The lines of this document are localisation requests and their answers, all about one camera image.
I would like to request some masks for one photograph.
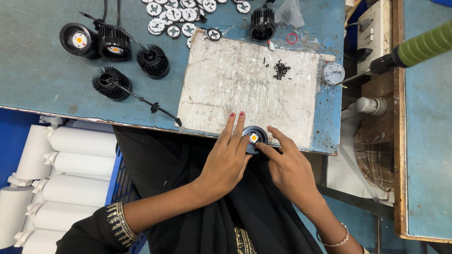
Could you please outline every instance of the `blue workbench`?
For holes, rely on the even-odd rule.
[[[307,33],[318,39],[319,53],[336,55],[342,64],[344,41],[345,0],[303,0],[301,11]],[[262,0],[250,1],[252,9]],[[85,120],[125,123],[136,127],[150,127],[167,131],[193,132],[174,127],[173,119],[161,112],[151,114],[149,106],[132,96],[113,102],[96,92],[91,76],[96,69],[112,66],[133,83],[133,91],[176,115],[182,91],[189,49],[181,36],[171,40],[166,35],[150,35],[147,25],[151,17],[140,0],[122,0],[121,26],[143,44],[160,46],[168,56],[171,70],[161,80],[144,75],[135,60],[138,46],[132,42],[133,59],[129,62],[110,62],[104,58],[89,60],[74,56],[63,49],[60,29],[69,22],[81,23],[94,30],[91,20],[78,14],[83,11],[102,17],[103,0],[2,0],[0,1],[0,105],[38,113],[50,113]],[[213,14],[206,14],[202,27],[235,26],[225,38],[247,36],[251,13],[239,14],[235,4],[218,4]],[[106,22],[116,23],[116,1],[108,1]],[[287,34],[289,28],[278,32]],[[310,150],[336,154],[339,144],[340,106],[342,88],[321,87],[316,96],[314,130]]]
[[[405,0],[405,40],[452,19],[452,8]],[[407,236],[452,242],[452,52],[406,69]]]

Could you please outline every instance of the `plaid cloth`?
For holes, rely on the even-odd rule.
[[[363,144],[361,127],[355,133],[354,146],[358,166],[370,185],[385,192],[394,187],[394,144]]]

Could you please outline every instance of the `bracelet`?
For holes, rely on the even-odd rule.
[[[345,239],[342,240],[340,243],[337,243],[337,244],[334,244],[334,245],[328,245],[328,244],[323,243],[322,240],[320,240],[319,232],[317,232],[317,240],[318,240],[321,244],[323,244],[323,246],[326,246],[326,247],[337,247],[337,246],[343,245],[346,241],[348,241],[349,233],[348,233],[348,228],[347,228],[347,226],[344,225],[343,223],[341,223],[341,224],[342,224],[342,225],[344,226],[344,228],[347,230],[347,234],[345,235]]]

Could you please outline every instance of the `wooden frame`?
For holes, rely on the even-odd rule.
[[[392,39],[393,47],[404,41],[403,1],[392,3]],[[438,243],[452,243],[450,239],[409,235],[408,233],[408,189],[407,189],[407,153],[406,153],[406,100],[405,69],[394,69],[394,172],[395,172],[395,234],[403,239]]]

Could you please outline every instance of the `power socket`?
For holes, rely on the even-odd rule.
[[[366,10],[358,21],[362,22],[366,19],[373,19],[373,21],[363,32],[358,29],[358,49],[370,48],[372,53],[367,56],[366,60],[358,63],[357,74],[369,69],[373,60],[392,51],[392,2],[379,0]]]

